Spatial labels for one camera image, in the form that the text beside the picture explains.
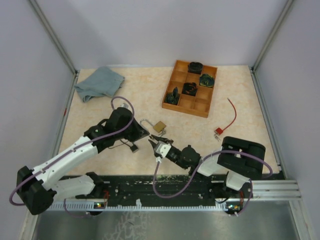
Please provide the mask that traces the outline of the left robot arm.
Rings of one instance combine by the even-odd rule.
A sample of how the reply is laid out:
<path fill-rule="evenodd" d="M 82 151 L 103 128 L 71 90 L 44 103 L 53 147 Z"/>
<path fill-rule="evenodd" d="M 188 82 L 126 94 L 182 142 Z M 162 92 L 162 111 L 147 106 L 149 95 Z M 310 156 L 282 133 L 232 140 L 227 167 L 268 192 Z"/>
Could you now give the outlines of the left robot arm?
<path fill-rule="evenodd" d="M 112 147 L 116 141 L 135 143 L 149 135 L 134 118 L 133 113 L 118 107 L 110 117 L 86 130 L 70 147 L 45 161 L 17 172 L 16 192 L 32 215 L 45 212 L 54 202 L 88 195 L 95 199 L 104 192 L 103 181 L 94 172 L 80 177 L 62 179 L 84 161 Z"/>

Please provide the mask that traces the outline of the black cable lock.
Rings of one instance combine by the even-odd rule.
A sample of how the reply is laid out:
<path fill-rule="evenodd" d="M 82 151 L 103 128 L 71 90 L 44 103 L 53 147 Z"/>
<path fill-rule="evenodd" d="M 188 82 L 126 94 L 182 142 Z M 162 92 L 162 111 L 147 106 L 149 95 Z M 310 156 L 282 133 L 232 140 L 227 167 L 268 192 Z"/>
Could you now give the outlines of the black cable lock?
<path fill-rule="evenodd" d="M 136 152 L 139 150 L 138 146 L 135 145 L 135 144 L 129 145 L 127 142 L 124 142 L 123 140 L 120 140 L 120 142 L 121 142 L 123 145 L 126 145 L 127 147 L 129 147 L 130 150 L 132 151 L 132 153 L 136 153 Z"/>

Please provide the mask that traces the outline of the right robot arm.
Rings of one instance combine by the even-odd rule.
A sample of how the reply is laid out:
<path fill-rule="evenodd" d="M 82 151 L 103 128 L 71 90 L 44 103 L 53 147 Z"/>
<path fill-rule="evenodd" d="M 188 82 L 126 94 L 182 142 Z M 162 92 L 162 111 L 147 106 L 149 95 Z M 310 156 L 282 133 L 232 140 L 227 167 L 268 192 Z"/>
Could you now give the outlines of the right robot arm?
<path fill-rule="evenodd" d="M 218 151 L 202 157 L 191 145 L 182 150 L 173 146 L 173 140 L 151 135 L 149 137 L 158 164 L 166 158 L 190 175 L 200 174 L 210 177 L 219 171 L 227 170 L 223 192 L 235 198 L 243 185 L 262 176 L 265 166 L 266 147 L 260 143 L 226 136 Z"/>

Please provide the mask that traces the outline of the red cable lock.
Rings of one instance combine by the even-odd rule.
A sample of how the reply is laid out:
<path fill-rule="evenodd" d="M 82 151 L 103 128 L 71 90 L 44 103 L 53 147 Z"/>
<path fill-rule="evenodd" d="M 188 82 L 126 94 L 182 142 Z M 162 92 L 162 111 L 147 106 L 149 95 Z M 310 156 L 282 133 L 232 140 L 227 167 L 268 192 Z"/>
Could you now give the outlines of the red cable lock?
<path fill-rule="evenodd" d="M 227 117 L 224 119 L 224 124 L 223 125 L 218 125 L 218 127 L 215 128 L 214 130 L 214 136 L 218 137 L 221 136 L 228 128 L 230 128 L 234 122 L 237 119 L 238 113 L 237 113 L 237 108 L 232 102 L 230 98 L 227 98 L 227 101 L 230 104 L 230 111 L 228 112 Z"/>

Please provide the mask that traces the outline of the brass padlock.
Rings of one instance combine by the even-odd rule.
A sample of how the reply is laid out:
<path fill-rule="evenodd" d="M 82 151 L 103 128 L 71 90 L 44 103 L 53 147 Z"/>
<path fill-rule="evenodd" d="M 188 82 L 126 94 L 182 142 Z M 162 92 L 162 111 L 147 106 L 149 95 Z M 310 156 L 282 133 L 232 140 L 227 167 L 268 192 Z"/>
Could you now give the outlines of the brass padlock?
<path fill-rule="evenodd" d="M 143 123 L 146 122 L 159 134 L 163 129 L 166 129 L 166 125 L 162 121 L 158 121 L 156 124 L 153 124 L 148 119 L 143 118 L 140 120 L 139 124 L 144 128 Z"/>

